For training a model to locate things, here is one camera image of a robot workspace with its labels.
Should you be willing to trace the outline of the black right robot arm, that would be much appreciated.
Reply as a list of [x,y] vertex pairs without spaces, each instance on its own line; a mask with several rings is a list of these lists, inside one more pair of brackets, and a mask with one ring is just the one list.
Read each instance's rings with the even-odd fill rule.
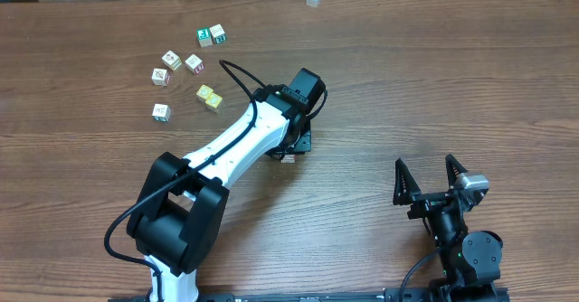
[[449,189],[423,193],[402,159],[395,161],[394,205],[408,205],[410,220],[421,219],[434,238],[450,289],[482,287],[500,278],[502,239],[492,231],[470,232],[464,214],[478,206],[489,180],[445,156]]

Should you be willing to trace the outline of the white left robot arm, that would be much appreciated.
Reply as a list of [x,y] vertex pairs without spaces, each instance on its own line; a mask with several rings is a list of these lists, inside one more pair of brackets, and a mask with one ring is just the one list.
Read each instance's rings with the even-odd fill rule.
[[196,301],[196,271],[213,247],[233,184],[263,155],[311,149],[310,121],[327,88],[301,69],[289,85],[264,85],[244,114],[214,141],[183,157],[168,152],[151,166],[128,218],[152,287],[145,301]]

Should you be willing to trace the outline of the red edged wooden block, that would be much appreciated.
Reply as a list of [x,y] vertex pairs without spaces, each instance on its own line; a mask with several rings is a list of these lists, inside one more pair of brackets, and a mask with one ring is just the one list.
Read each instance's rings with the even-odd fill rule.
[[293,164],[295,162],[295,156],[294,155],[285,155],[281,159],[281,162],[284,164]]

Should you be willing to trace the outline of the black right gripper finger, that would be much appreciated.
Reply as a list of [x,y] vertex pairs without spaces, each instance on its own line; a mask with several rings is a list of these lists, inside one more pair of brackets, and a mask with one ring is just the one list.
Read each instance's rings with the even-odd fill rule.
[[458,176],[468,170],[452,154],[445,156],[445,166],[449,188],[453,189]]
[[421,195],[421,189],[412,177],[402,158],[395,161],[394,205],[408,205]]

